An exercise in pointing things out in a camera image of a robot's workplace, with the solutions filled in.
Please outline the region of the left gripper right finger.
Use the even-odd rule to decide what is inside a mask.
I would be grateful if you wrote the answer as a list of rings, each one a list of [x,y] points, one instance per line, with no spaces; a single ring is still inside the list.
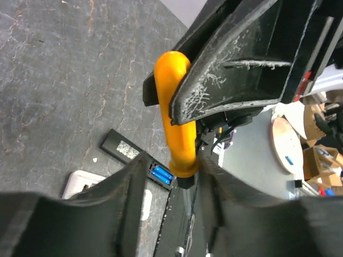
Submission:
[[[342,197],[284,200],[199,156],[204,237],[213,256],[342,256]]]

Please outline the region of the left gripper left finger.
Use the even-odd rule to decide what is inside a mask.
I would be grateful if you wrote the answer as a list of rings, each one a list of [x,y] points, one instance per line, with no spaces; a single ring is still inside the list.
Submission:
[[[1,194],[1,256],[135,256],[146,174],[123,169],[70,199]]]

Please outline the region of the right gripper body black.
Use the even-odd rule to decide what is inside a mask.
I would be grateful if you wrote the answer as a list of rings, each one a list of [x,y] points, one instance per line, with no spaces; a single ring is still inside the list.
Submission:
[[[342,1],[317,1],[309,18],[281,102],[310,93],[342,35]]]

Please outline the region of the slim white remote control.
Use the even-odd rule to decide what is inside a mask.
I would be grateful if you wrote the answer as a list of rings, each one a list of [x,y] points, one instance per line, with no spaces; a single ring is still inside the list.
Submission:
[[[99,176],[87,171],[77,170],[71,173],[65,190],[62,195],[62,199],[69,199],[73,195],[86,190],[93,185],[103,181],[105,177]]]

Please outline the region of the orange handled screwdriver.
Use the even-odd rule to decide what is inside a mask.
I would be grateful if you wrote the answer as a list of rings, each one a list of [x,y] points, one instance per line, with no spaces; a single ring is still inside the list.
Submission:
[[[177,93],[190,66],[186,55],[169,51],[159,57],[154,67],[155,87],[170,151],[169,168],[176,177],[182,179],[190,178],[198,171],[196,122],[177,116],[181,113]]]

